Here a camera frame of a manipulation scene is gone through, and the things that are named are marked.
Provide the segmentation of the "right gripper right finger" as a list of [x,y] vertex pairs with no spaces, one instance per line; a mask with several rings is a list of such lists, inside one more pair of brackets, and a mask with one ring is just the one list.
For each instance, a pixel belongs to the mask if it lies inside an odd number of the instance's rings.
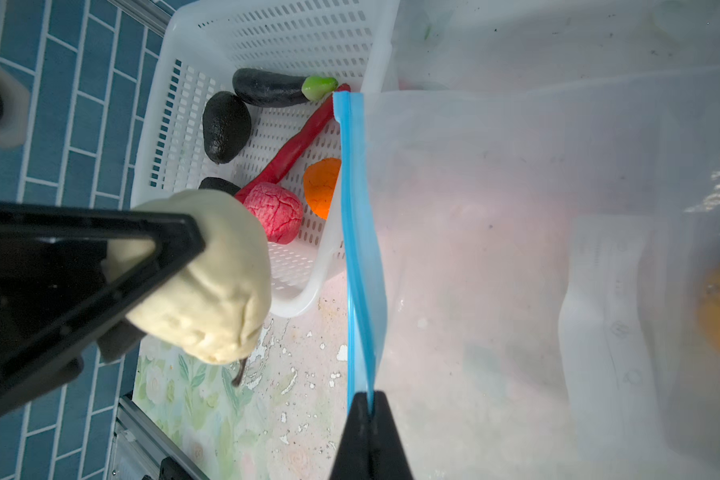
[[369,427],[369,478],[413,480],[390,404],[382,391],[374,392]]

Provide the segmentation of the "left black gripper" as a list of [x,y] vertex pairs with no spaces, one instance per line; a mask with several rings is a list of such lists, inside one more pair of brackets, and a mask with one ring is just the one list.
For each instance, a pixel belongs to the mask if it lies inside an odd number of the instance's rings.
[[175,213],[0,202],[0,417],[112,363],[146,333],[127,313],[205,247]]

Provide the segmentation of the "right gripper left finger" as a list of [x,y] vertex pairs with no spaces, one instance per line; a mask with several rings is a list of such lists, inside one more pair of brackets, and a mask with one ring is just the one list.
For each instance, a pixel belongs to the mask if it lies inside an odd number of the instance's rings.
[[370,480],[371,415],[368,395],[357,393],[350,405],[342,437],[336,452],[330,480]]

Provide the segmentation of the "clear zip bag blue zipper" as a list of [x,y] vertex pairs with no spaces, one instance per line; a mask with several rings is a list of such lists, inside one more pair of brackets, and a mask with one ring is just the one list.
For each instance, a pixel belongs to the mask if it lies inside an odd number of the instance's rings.
[[416,479],[720,479],[720,66],[343,93],[348,393]]

